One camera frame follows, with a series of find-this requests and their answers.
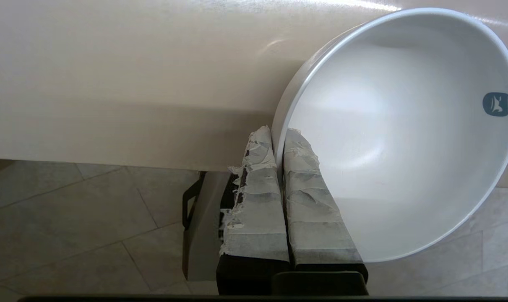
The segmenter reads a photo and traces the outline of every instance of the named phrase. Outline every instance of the black handle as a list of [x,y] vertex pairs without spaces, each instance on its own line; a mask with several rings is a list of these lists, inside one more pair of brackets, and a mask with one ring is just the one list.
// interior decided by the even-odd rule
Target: black handle
[[[206,172],[201,171],[200,178],[198,178],[198,180],[193,185],[191,185],[190,188],[188,188],[187,191],[185,191],[185,193],[183,193],[182,215],[183,215],[183,227],[185,227],[185,230],[187,230],[188,227],[190,226],[190,221],[192,220],[192,214],[194,213],[194,206],[196,205],[196,201],[198,201],[198,196],[200,195],[200,191],[202,190],[203,179],[205,178],[205,176],[206,176]],[[192,208],[190,208],[190,212],[187,213],[188,201],[193,198],[194,198],[194,203],[192,204]]]

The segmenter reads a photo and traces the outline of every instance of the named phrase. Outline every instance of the countertop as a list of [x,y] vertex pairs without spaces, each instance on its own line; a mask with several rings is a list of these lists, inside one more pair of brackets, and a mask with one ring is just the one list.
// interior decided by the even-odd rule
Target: countertop
[[0,158],[225,170],[323,44],[427,6],[508,48],[508,0],[0,0]]

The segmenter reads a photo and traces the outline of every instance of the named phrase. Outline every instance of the round logo sticker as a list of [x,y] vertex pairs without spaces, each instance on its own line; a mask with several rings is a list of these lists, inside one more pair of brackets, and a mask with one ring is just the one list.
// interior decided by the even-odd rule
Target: round logo sticker
[[508,115],[508,94],[489,92],[483,98],[483,109],[488,115],[504,117]]

